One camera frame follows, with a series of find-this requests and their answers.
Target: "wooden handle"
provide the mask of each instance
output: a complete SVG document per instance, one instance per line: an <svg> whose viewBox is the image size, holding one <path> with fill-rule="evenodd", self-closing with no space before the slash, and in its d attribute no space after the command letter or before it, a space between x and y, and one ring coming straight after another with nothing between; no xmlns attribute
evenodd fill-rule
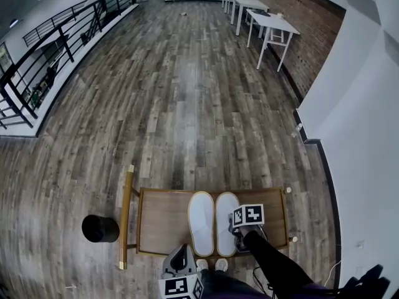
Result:
<svg viewBox="0 0 399 299"><path fill-rule="evenodd" d="M127 230L129 226L130 196L132 195L133 172L135 167L129 166L126 173L125 187L123 189L122 213L120 215L120 246L119 246L119 269L127 269Z"/></svg>

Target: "lower floor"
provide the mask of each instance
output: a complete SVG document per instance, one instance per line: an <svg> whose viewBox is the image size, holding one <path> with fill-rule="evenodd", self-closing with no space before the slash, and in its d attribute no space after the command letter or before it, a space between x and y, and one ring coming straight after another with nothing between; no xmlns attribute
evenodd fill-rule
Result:
<svg viewBox="0 0 399 299"><path fill-rule="evenodd" d="M298 241L282 252L326 282L335 232L319 153L291 136L298 102L278 63L267 50L256 70L260 45L247 48L248 30L236 36L228 20L216 2L142 4L81 63L38 139L0 138L0 282L11 298L158 297L162 259L131 250L121 271L118 243L81 231L87 214L118 220L129 164L137 189L291 187ZM134 199L131 243L136 215ZM254 259L229 264L255 286Z"/></svg>

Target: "brown brick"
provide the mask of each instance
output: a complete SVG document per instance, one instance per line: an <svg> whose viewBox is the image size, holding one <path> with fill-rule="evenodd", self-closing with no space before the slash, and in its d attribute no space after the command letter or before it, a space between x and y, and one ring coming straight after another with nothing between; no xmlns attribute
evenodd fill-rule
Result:
<svg viewBox="0 0 399 299"><path fill-rule="evenodd" d="M328 0L260 0L271 13L283 13L299 32L292 38L284 65L305 97L319 74L344 19L345 10ZM281 57L283 48L274 48Z"/></svg>

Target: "white slipper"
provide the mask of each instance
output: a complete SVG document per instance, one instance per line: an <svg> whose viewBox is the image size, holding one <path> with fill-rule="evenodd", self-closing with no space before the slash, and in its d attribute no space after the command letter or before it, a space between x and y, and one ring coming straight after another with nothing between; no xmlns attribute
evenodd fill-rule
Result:
<svg viewBox="0 0 399 299"><path fill-rule="evenodd" d="M239 207L236 195L224 192L216 200L216 227L218 230L218 254L222 257L231 257L236 253L234 235L229 232L229 215Z"/></svg>
<svg viewBox="0 0 399 299"><path fill-rule="evenodd" d="M207 192L196 192L188 204L188 223L194 252L200 257L213 254L214 202Z"/></svg>

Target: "black cylinder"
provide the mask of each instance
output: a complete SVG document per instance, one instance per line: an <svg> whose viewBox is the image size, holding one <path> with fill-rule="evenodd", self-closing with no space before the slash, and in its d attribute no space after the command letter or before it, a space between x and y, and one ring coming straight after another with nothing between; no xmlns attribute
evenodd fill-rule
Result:
<svg viewBox="0 0 399 299"><path fill-rule="evenodd" d="M90 242L115 242L119 237L119 226L112 218L88 215L83 220L82 232Z"/></svg>

